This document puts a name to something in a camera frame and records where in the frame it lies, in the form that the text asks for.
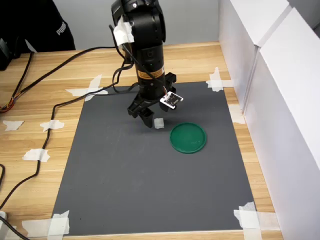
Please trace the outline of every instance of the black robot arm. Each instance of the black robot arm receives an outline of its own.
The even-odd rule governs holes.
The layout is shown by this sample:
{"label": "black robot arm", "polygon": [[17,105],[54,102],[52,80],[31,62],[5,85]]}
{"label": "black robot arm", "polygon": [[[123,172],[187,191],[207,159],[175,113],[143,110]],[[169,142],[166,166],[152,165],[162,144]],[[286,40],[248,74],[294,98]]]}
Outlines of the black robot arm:
{"label": "black robot arm", "polygon": [[[135,59],[139,83],[139,92],[128,113],[134,118],[140,116],[144,124],[152,128],[154,113],[149,107],[159,103],[167,92],[176,93],[172,87],[176,75],[165,75],[163,42],[166,41],[166,25],[162,9],[158,0],[117,0],[111,10],[114,24],[117,25],[123,16],[124,21],[130,23],[134,37],[133,43],[123,46],[126,58]],[[167,105],[159,104],[163,111],[169,110]]]}

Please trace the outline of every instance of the black cable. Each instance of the black cable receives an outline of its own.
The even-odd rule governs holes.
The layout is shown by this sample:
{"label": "black cable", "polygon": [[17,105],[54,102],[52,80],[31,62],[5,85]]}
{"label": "black cable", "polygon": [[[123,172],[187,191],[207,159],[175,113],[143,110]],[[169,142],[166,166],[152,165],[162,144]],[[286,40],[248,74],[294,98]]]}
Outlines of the black cable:
{"label": "black cable", "polygon": [[121,67],[118,68],[118,69],[114,72],[114,74],[113,74],[113,76],[112,76],[112,87],[113,87],[114,92],[116,92],[117,94],[125,94],[125,93],[128,93],[128,92],[131,91],[131,87],[135,87],[135,86],[138,85],[138,83],[135,83],[135,84],[133,84],[133,85],[132,85],[129,89],[127,89],[127,90],[123,90],[123,91],[117,90],[116,85],[117,85],[117,84],[119,83],[119,81],[120,81],[120,75],[121,75],[122,71],[124,71],[124,70],[129,70],[129,69],[131,69],[131,68],[134,66],[134,63],[133,63],[133,62],[132,62],[129,66],[125,66],[125,63],[126,63],[126,61],[124,60],[123,63],[122,63],[122,65],[121,65]]}
{"label": "black cable", "polygon": [[2,165],[1,163],[0,163],[0,167],[2,168],[2,172],[1,172],[1,176],[0,176],[0,188],[1,188],[2,180],[5,177],[6,167],[4,165]]}
{"label": "black cable", "polygon": [[31,63],[31,60],[32,60],[32,57],[33,57],[34,54],[35,54],[35,53],[34,53],[33,51],[30,52],[29,60],[28,60],[28,63],[27,63],[27,65],[26,65],[25,69],[24,69],[24,72],[23,72],[23,74],[22,74],[22,77],[21,77],[18,85],[16,86],[13,94],[12,94],[12,97],[13,97],[13,98],[15,97],[15,95],[17,94],[17,92],[19,91],[19,88],[20,88],[22,82],[24,81],[24,79],[25,79],[25,77],[26,77],[26,74],[27,74],[27,72],[28,72],[28,69],[29,69],[29,66],[30,66],[30,63]]}
{"label": "black cable", "polygon": [[43,75],[42,77],[40,77],[38,80],[34,81],[33,83],[31,83],[29,86],[25,87],[24,89],[21,90],[21,93],[25,93],[26,91],[30,90],[31,88],[33,88],[35,85],[37,85],[38,83],[40,83],[43,79],[45,79],[46,77],[50,76],[51,74],[53,74],[54,72],[56,72],[57,70],[61,69],[62,67],[64,67],[65,65],[67,65],[68,63],[70,63],[71,61],[73,61],[74,59],[92,52],[94,50],[97,49],[114,49],[114,46],[97,46],[97,47],[92,47],[89,48],[87,50],[81,51],[75,55],[73,55],[72,57],[70,57],[69,59],[67,59],[66,61],[64,61],[63,63],[61,63],[59,66],[57,66],[56,68],[54,68],[53,70],[49,71],[48,73],[46,73],[45,75]]}
{"label": "black cable", "polygon": [[26,236],[23,236],[20,232],[18,232],[7,220],[5,220],[2,216],[0,216],[0,220],[12,231],[14,232],[18,237],[20,237],[23,240],[30,240]]}

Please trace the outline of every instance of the green plastic lid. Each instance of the green plastic lid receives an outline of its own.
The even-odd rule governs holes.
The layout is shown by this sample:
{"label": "green plastic lid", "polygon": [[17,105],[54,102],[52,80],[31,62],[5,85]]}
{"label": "green plastic lid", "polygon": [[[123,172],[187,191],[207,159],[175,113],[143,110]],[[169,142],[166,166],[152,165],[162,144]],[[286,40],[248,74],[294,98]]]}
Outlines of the green plastic lid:
{"label": "green plastic lid", "polygon": [[199,125],[185,122],[172,129],[170,142],[178,152],[194,154],[204,148],[207,142],[207,135]]}

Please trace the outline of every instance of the white panel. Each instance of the white panel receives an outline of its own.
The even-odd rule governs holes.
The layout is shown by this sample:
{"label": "white panel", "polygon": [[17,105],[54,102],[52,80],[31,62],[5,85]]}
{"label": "white panel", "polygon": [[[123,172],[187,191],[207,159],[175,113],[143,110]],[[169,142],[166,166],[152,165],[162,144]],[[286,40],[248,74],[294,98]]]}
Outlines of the white panel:
{"label": "white panel", "polygon": [[259,47],[265,34],[289,6],[287,0],[231,0],[231,3],[252,42]]}
{"label": "white panel", "polygon": [[320,239],[320,171],[260,54],[245,117],[284,239]]}
{"label": "white panel", "polygon": [[320,167],[320,39],[294,9],[260,52]]}
{"label": "white panel", "polygon": [[219,6],[219,40],[241,109],[258,47],[250,39],[230,0]]}

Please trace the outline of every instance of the wooden table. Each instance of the wooden table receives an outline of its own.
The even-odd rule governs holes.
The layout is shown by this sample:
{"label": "wooden table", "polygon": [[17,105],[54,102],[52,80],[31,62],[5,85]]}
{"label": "wooden table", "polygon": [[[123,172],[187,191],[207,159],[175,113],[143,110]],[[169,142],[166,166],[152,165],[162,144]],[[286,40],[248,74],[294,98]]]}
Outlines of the wooden table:
{"label": "wooden table", "polygon": [[[27,86],[60,63],[74,55],[75,51],[36,53],[23,83]],[[164,47],[165,71],[177,75],[179,83],[208,81],[209,74],[219,67],[222,80],[230,75],[218,42],[168,45]],[[11,62],[6,71],[0,72],[0,103],[6,103],[14,91],[26,67],[29,55]],[[46,133],[41,123],[49,122],[52,108],[57,103],[73,97],[66,89],[88,88],[90,81],[102,74],[100,86],[111,83],[115,69],[122,59],[114,49],[95,50],[64,66],[24,94],[8,113],[0,115],[0,163],[6,167],[6,174],[0,191],[2,202],[9,191],[22,179],[36,171],[35,161],[22,160],[30,149],[41,148]],[[130,86],[136,82],[136,72],[131,69],[122,73],[119,86]],[[233,88],[224,89],[229,105],[238,104]],[[22,221],[41,220],[51,217],[59,186],[68,160],[83,100],[59,108],[56,119],[65,123],[64,128],[52,131],[47,149],[50,159],[41,163],[39,175],[20,186],[9,199],[2,211],[8,213],[8,220],[27,235]],[[16,131],[5,131],[3,120],[25,121]],[[274,212],[268,188],[262,174],[256,152],[246,124],[234,123],[236,136],[242,153],[253,197],[259,212]],[[281,240],[280,231],[262,232],[263,239]],[[112,239],[112,240],[242,240],[242,230],[195,233],[129,234],[97,237],[68,237],[64,239]]]}

